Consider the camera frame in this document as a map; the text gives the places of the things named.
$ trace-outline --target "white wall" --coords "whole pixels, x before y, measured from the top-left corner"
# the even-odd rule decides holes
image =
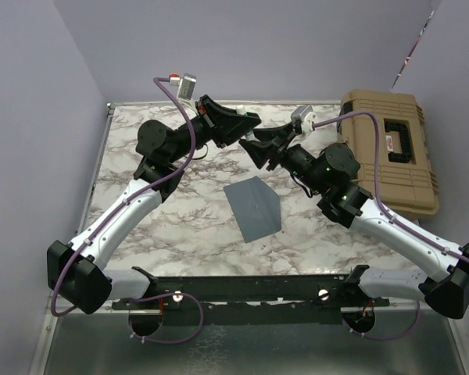
[[[27,373],[46,250],[77,228],[105,101],[51,0],[0,0],[0,374]]]
[[[111,102],[163,100],[156,75],[197,95],[340,99],[388,90],[434,0],[55,0]]]
[[[441,194],[427,229],[469,241],[469,0],[446,0],[394,87],[416,95],[427,120],[431,164]],[[469,333],[469,309],[464,317]]]

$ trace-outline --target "gray cardboard piece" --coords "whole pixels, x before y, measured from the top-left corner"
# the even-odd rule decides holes
[[[246,243],[281,230],[280,197],[258,177],[224,187]]]

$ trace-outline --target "marble countertop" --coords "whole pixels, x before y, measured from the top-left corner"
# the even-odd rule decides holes
[[[296,105],[247,105],[261,126],[287,123]],[[317,120],[338,114],[338,105],[315,105]],[[92,223],[121,194],[141,156],[137,131],[146,120],[169,127],[184,122],[172,105],[116,107],[88,217]],[[303,145],[317,155],[336,141],[335,125],[314,131]],[[246,244],[223,187],[258,176],[281,197],[282,231]],[[258,170],[238,144],[210,145],[193,161],[165,204],[145,217],[120,245],[109,269],[140,266],[156,276],[277,275],[349,272],[358,264],[403,269],[412,263],[386,246],[330,222],[282,168]]]

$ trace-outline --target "metal floor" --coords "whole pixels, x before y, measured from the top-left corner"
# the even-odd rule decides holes
[[[373,334],[405,330],[414,311],[378,311]],[[190,327],[167,327],[178,338]],[[344,326],[206,326],[182,345],[130,339],[127,314],[71,314],[57,323],[45,374],[101,375],[445,375],[464,374],[448,320],[424,310],[416,331],[369,341]]]

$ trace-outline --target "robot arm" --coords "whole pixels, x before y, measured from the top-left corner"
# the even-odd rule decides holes
[[[317,206],[328,219],[378,239],[421,268],[391,271],[358,266],[349,279],[366,295],[424,300],[444,316],[461,318],[469,304],[469,264],[449,254],[469,258],[469,243],[462,247],[436,237],[394,212],[387,217],[372,194],[352,182],[360,164],[347,145],[329,145],[315,158],[295,143],[303,132],[303,119],[309,117],[309,110],[298,112],[306,115],[292,117],[283,127],[255,129],[258,141],[240,140],[240,145],[259,169],[266,163],[267,170],[282,166],[315,195],[321,195]]]
[[[208,95],[196,103],[198,115],[191,119],[195,130],[196,148],[208,141],[217,147],[231,145],[260,124],[255,113],[238,114],[235,110],[215,103]],[[182,173],[146,190],[176,170],[172,164],[186,156],[191,147],[189,130],[182,125],[172,130],[165,124],[149,120],[138,131],[137,153],[142,160],[121,196],[90,227],[78,234],[68,244],[54,242],[47,251],[48,286],[54,289],[59,275],[82,245],[84,250],[69,268],[59,293],[85,313],[93,313],[106,300],[140,298],[156,279],[144,270],[104,270],[120,243],[132,229],[152,210],[174,192]],[[127,199],[142,191],[135,199]],[[95,228],[102,229],[91,236]]]

